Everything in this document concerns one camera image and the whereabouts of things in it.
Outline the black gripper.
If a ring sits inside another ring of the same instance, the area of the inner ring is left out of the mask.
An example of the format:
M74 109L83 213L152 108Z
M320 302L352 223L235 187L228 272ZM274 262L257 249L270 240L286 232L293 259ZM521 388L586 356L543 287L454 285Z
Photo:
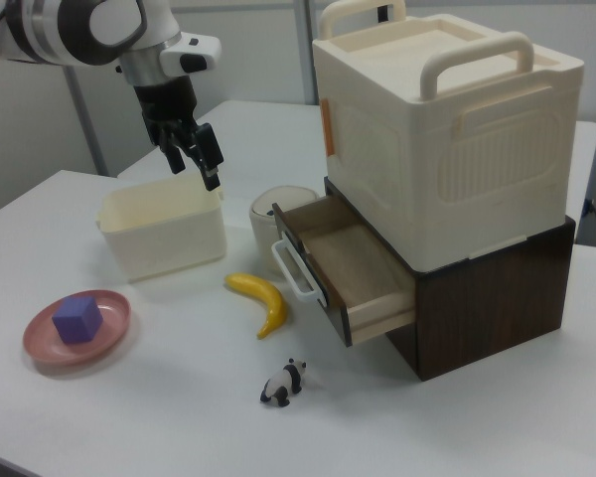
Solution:
M224 157L212 126L197 124L194 118L197 98L191 79L184 76L157 85L136 86L134 92L151 141L165 155L171 172L185 170L182 151L197 166L206 189L217 189Z

